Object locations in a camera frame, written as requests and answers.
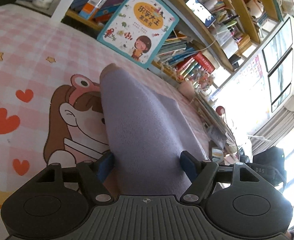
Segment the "poster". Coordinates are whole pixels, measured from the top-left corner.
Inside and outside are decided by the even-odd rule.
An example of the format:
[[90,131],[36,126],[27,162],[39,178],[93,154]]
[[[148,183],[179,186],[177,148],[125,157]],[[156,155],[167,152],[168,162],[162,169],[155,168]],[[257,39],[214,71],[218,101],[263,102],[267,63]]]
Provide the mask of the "poster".
[[161,0],[125,0],[97,40],[147,68],[178,21]]
[[223,106],[229,127],[254,134],[270,119],[271,105],[263,55],[259,53],[215,95],[215,107]]

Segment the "black device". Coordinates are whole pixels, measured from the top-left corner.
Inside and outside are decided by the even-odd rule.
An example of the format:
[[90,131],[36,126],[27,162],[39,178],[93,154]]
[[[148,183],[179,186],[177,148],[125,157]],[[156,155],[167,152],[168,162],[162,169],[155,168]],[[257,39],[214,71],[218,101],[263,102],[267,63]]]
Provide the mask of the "black device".
[[287,172],[285,171],[285,154],[283,149],[276,146],[270,147],[269,149],[254,155],[253,163],[274,167],[275,170],[278,171],[282,178],[278,177],[275,186],[279,185],[281,182],[286,183]]
[[[268,181],[244,163],[220,167],[183,151],[180,164],[191,186],[177,200],[121,195],[102,181],[114,156],[74,168],[52,163],[13,193],[1,208],[8,240],[286,240],[293,209]],[[215,193],[217,182],[231,182]],[[81,193],[64,187],[77,182]]]

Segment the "toy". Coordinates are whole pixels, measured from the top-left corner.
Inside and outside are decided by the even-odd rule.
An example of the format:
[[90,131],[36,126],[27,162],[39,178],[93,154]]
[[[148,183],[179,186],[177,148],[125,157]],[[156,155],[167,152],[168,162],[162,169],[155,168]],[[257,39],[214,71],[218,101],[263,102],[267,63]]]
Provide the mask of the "toy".
[[264,5],[261,0],[250,0],[247,3],[247,9],[252,18],[257,19],[262,16]]

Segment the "book cover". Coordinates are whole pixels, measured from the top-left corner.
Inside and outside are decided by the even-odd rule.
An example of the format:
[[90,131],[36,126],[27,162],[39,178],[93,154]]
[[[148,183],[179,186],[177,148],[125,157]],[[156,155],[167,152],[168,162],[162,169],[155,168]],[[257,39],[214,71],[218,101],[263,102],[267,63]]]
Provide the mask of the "book cover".
[[87,20],[92,18],[106,1],[107,0],[89,0],[80,11],[79,16]]
[[166,41],[164,42],[164,45],[172,44],[172,43],[177,43],[177,42],[180,42],[180,41],[181,41],[181,40],[170,40],[170,41],[167,41],[167,40],[166,40]]
[[113,5],[120,5],[122,4],[124,0],[107,0],[104,5],[102,6],[102,9],[109,7],[109,6],[113,6]]
[[95,22],[101,22],[101,23],[107,22],[111,17],[112,17],[112,13],[105,14],[95,18]]
[[106,7],[104,9],[100,9],[98,12],[96,12],[96,14],[94,15],[93,18],[97,18],[97,17],[100,17],[100,16],[105,15],[105,14],[113,13],[118,9],[119,6],[120,5],[109,6],[109,7]]
[[125,0],[97,40],[148,68],[178,21],[161,0]]
[[172,53],[174,51],[176,52],[179,52],[179,51],[184,51],[186,49],[186,47],[183,47],[183,46],[179,46],[179,47],[175,47],[175,48],[169,48],[169,49],[166,49],[165,51],[162,51],[160,52],[159,54],[157,54],[158,56],[163,56],[163,55],[172,55]]
[[194,55],[196,52],[195,52],[195,49],[193,47],[191,48],[187,48],[185,51],[183,51],[182,53],[179,53],[178,55],[175,54],[172,59],[170,59],[168,61],[168,64],[169,65],[175,65],[181,61],[183,61],[184,59]]
[[171,43],[164,43],[160,50],[163,50],[163,49],[167,49],[167,48],[171,48],[171,47],[174,47],[174,46],[178,46],[178,45],[181,45],[181,44],[185,44],[186,42],[185,41],[181,41],[181,40],[178,40],[178,42],[175,42],[175,41],[170,41]]
[[182,71],[184,68],[188,67],[195,59],[192,56],[185,58],[182,62],[176,65],[177,72]]
[[205,57],[202,52],[198,52],[194,59],[201,65],[208,73],[212,73],[215,70],[214,65]]

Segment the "cartoon girl illustration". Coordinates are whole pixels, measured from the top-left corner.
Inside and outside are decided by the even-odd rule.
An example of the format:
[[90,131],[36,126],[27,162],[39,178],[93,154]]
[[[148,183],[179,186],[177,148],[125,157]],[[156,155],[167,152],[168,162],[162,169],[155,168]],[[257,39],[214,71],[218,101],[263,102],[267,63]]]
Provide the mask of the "cartoon girl illustration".
[[151,48],[151,40],[145,35],[139,36],[137,40],[135,41],[135,49],[131,57],[139,61],[140,56],[143,53],[147,53],[150,50],[150,48]]
[[99,84],[76,74],[71,86],[58,87],[49,110],[49,132],[44,147],[47,164],[72,167],[97,160],[109,149]]

